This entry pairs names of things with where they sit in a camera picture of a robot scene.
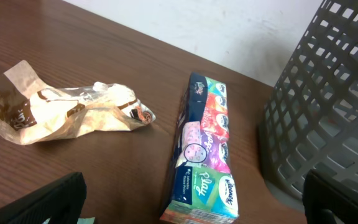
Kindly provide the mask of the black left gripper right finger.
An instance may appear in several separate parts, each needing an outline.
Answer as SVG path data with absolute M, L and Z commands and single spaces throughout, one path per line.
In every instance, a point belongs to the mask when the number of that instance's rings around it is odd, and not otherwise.
M 308 224 L 358 224 L 358 193 L 318 170 L 307 173 L 302 202 Z

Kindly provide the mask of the beige brown rice bag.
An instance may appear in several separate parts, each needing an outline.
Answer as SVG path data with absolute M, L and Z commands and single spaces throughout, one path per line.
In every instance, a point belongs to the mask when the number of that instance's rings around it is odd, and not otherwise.
M 154 120 L 154 113 L 125 85 L 54 88 L 25 60 L 0 76 L 0 136 L 15 144 L 132 131 Z

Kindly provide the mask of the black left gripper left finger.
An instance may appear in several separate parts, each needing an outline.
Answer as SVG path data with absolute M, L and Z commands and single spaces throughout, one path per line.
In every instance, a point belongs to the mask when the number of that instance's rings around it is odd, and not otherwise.
M 76 224 L 86 199 L 81 172 L 72 172 L 0 208 L 0 223 Z

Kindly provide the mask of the colourful Kleenex tissue pack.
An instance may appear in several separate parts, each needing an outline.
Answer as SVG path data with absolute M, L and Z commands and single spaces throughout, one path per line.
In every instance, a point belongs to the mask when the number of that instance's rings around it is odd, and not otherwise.
M 192 73 L 180 109 L 160 219 L 233 223 L 239 206 L 229 165 L 226 84 Z

